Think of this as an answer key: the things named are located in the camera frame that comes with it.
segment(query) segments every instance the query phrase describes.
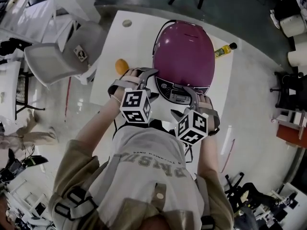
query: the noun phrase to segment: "white table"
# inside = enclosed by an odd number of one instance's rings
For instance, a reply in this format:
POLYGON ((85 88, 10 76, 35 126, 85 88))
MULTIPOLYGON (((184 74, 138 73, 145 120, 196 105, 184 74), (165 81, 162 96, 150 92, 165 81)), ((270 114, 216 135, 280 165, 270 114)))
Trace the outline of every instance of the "white table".
MULTIPOLYGON (((115 62, 122 58, 130 68, 152 67, 152 50, 154 41, 166 19, 141 13, 118 11, 106 38, 102 53, 98 59, 98 68, 94 79, 90 102, 104 105, 109 96, 107 89, 120 76, 115 70, 115 62), (124 27, 124 20, 131 20, 130 27, 124 27)), ((228 44, 227 42, 209 35, 214 49, 228 44)), ((214 109, 222 116, 228 85, 230 80, 233 53, 216 60, 213 81, 207 94, 211 98, 214 109)), ((148 88, 158 93, 154 77, 149 78, 148 88)), ((177 123, 170 109, 183 111, 187 105, 178 105, 164 99, 161 95, 152 103, 152 118, 177 123)))
POLYGON ((0 102, 0 115, 12 121, 15 121, 16 91, 20 64, 19 61, 14 61, 0 65, 0 93, 4 93, 3 102, 0 102))

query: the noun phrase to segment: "yellow bottle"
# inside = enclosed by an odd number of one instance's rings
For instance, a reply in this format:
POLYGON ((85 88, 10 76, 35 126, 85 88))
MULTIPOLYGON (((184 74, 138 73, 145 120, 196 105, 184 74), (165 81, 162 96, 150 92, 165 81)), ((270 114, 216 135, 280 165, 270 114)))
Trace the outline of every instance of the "yellow bottle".
POLYGON ((221 57, 223 55, 227 55, 231 52, 231 50, 236 49, 237 45, 236 43, 231 43, 230 45, 225 45, 221 47, 220 49, 215 51, 215 58, 221 57))

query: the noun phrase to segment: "hand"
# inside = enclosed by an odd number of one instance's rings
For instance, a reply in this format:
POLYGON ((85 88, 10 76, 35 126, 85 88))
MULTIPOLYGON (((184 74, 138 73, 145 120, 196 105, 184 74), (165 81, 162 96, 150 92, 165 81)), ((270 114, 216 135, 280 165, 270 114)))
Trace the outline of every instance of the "hand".
MULTIPOLYGON (((129 69, 124 76, 138 77, 138 70, 129 69)), ((118 86, 118 88, 116 89, 114 93, 114 96, 122 100, 124 97, 124 93, 125 93, 125 89, 123 87, 118 86)))
MULTIPOLYGON (((199 107, 213 109, 209 97, 204 96, 202 94, 197 94, 197 98, 198 98, 199 107)), ((210 131, 214 131, 214 118, 212 115, 209 115, 208 118, 208 132, 210 131)))

